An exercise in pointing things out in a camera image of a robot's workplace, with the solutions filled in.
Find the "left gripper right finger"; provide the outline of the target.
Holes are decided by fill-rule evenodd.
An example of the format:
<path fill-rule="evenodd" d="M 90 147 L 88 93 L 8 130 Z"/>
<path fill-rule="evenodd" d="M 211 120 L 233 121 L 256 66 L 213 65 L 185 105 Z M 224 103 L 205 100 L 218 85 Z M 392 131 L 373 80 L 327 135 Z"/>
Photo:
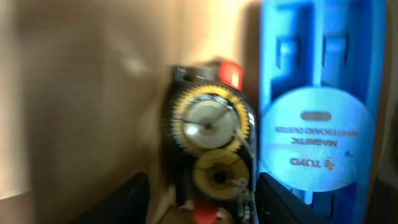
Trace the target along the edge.
<path fill-rule="evenodd" d="M 256 182 L 255 203 L 259 224 L 330 224 L 266 172 Z"/>

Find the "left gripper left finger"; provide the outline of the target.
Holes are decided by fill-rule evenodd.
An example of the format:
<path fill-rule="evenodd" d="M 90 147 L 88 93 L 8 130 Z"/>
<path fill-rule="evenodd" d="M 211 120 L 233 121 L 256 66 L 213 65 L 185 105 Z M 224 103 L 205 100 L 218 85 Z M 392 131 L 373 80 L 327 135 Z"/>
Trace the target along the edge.
<path fill-rule="evenodd" d="M 148 175 L 138 172 L 71 224 L 145 224 L 150 200 Z"/>

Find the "blue magnetic whiteboard duster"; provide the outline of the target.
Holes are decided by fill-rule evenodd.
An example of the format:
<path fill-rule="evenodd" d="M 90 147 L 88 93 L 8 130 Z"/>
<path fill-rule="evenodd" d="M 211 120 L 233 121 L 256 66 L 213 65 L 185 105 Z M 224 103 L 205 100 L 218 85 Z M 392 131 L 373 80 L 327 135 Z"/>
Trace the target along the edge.
<path fill-rule="evenodd" d="M 259 168 L 322 223 L 363 223 L 386 39 L 383 0 L 265 1 Z"/>

